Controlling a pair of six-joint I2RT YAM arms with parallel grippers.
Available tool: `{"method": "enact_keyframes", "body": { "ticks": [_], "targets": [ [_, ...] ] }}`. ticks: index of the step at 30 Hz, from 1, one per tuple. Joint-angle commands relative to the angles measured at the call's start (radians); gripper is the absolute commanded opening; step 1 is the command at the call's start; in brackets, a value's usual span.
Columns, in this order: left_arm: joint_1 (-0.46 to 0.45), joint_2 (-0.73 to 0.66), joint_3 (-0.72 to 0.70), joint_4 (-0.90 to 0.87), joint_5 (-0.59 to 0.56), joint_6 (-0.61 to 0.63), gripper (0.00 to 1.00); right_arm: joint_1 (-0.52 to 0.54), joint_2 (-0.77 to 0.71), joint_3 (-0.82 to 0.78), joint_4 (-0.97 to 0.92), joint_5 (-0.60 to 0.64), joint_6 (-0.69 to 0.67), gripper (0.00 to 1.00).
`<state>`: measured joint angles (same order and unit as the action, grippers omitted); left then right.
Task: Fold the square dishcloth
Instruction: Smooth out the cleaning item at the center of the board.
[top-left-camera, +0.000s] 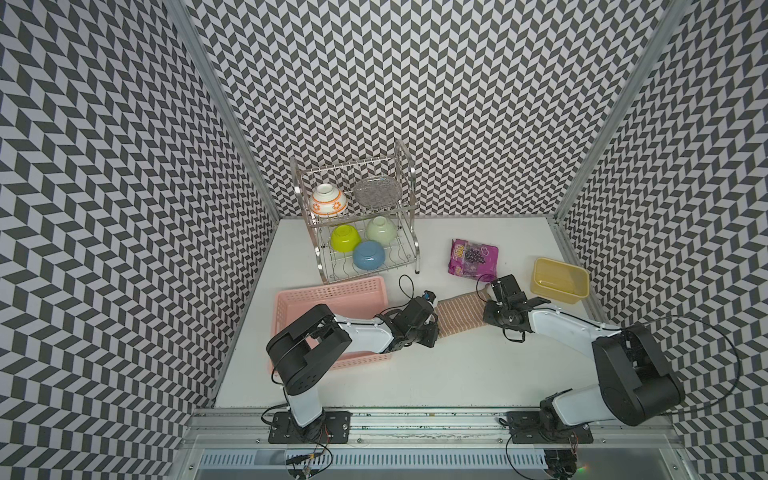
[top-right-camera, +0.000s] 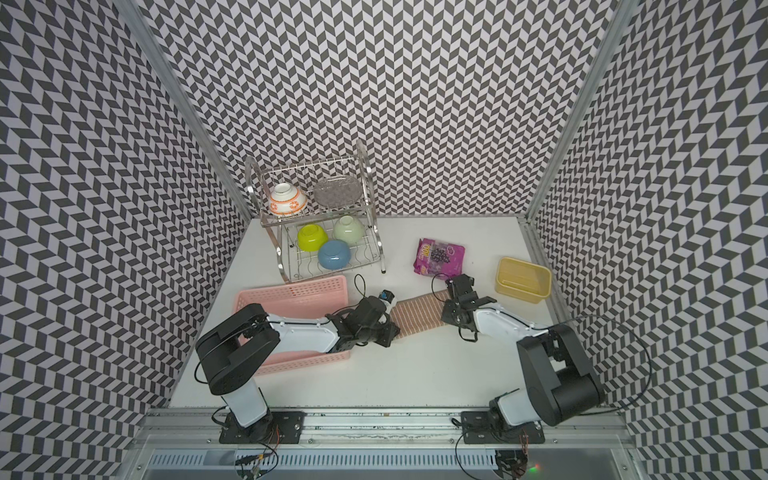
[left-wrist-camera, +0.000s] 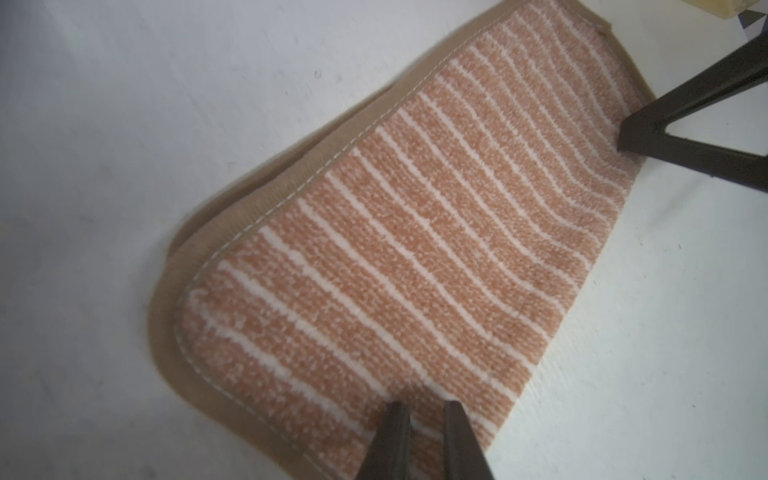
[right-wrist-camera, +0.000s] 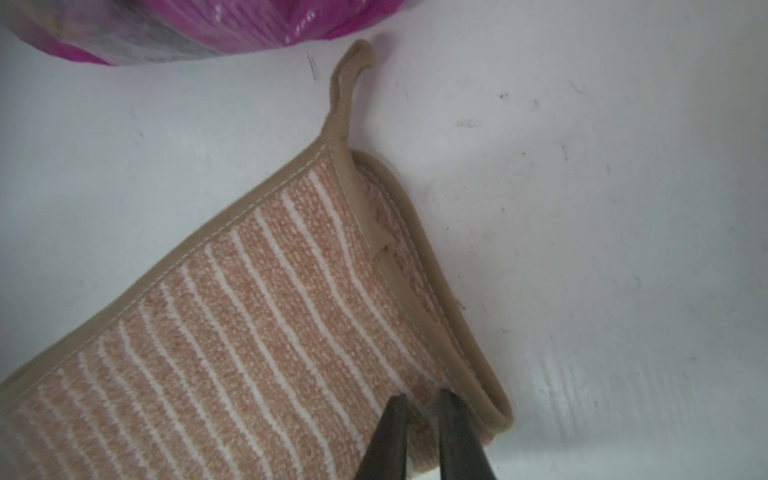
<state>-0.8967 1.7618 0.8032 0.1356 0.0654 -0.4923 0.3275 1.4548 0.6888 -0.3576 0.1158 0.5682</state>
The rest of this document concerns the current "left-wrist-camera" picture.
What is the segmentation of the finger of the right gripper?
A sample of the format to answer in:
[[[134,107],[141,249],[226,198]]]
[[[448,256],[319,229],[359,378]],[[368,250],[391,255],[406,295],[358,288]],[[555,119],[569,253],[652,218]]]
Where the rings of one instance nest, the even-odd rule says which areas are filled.
[[[627,117],[621,141],[670,138],[668,127],[767,82],[767,34],[759,34],[695,77]]]
[[[767,192],[767,157],[652,131],[619,134],[618,148]]]

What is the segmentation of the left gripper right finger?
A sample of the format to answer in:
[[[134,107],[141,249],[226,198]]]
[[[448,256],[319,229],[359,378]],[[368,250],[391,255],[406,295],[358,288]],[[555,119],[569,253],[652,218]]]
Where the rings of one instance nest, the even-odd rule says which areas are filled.
[[[445,403],[443,471],[447,480],[493,480],[493,474],[459,401]]]

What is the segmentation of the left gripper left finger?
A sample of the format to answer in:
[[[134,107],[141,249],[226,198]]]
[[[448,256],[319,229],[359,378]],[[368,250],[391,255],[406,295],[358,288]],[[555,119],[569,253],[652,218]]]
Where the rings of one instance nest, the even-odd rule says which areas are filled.
[[[356,480],[410,478],[411,417],[406,404],[388,405]]]

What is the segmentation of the striped brown dishcloth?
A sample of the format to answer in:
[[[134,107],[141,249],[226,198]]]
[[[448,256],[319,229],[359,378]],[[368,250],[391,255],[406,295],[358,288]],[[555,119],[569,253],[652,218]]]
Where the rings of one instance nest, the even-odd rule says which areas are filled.
[[[581,291],[650,98],[581,3],[500,3],[185,222],[156,368],[297,479],[355,477],[403,402],[409,475],[439,478],[445,403],[489,446]]]

